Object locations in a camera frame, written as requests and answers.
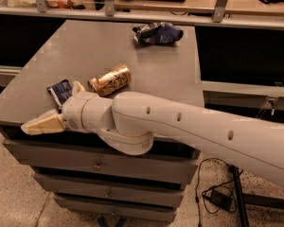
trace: can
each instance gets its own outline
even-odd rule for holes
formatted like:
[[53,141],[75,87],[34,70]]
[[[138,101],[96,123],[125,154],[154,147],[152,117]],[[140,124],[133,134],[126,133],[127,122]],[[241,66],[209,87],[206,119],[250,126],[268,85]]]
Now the can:
[[90,78],[87,84],[92,92],[99,96],[107,96],[129,84],[131,80],[132,75],[129,68],[125,64],[120,64],[104,74]]

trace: crumpled bag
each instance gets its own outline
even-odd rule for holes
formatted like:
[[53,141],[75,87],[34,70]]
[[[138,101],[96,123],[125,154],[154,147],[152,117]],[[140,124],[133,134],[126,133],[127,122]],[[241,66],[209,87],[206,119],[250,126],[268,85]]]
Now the crumpled bag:
[[138,43],[147,44],[172,44],[183,37],[183,30],[171,23],[160,22],[145,26],[136,26],[134,39]]

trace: floor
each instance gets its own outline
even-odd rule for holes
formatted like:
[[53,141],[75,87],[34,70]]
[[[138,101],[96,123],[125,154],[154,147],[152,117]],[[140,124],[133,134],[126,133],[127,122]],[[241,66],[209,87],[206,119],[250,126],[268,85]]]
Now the floor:
[[[76,213],[63,209],[53,201],[53,194],[44,191],[32,178],[33,171],[29,166],[20,165],[4,148],[0,134],[0,227],[96,227],[98,214]],[[210,158],[201,154],[202,159]],[[186,187],[184,199],[177,210],[174,222],[156,222],[142,219],[127,219],[125,227],[183,227],[198,226],[198,208],[195,201],[197,175],[191,185]],[[213,184],[231,179],[226,166],[220,161],[206,161],[202,164],[199,193]],[[243,172],[241,181],[245,193],[284,198],[284,189],[268,183],[252,174]],[[220,210],[209,214],[200,203],[201,222],[207,226],[240,226],[238,210],[229,213]],[[206,203],[211,212],[216,207]],[[284,211],[248,206],[250,226],[284,226]],[[104,216],[109,226],[115,226],[117,217]]]

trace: black panel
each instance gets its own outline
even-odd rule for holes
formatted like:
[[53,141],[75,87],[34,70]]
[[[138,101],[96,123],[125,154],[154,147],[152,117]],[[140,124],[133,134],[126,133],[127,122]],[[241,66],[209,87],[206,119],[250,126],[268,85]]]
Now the black panel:
[[284,31],[196,27],[202,80],[284,86]]
[[0,14],[0,65],[26,65],[64,22],[61,18]]

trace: power adapter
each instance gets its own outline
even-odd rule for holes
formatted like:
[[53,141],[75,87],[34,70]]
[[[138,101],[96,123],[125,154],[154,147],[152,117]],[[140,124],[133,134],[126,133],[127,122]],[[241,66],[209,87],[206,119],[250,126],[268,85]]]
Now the power adapter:
[[226,211],[230,211],[232,200],[233,199],[231,197],[224,195],[223,193],[216,191],[215,189],[211,191],[211,196],[209,198],[209,201],[211,203]]

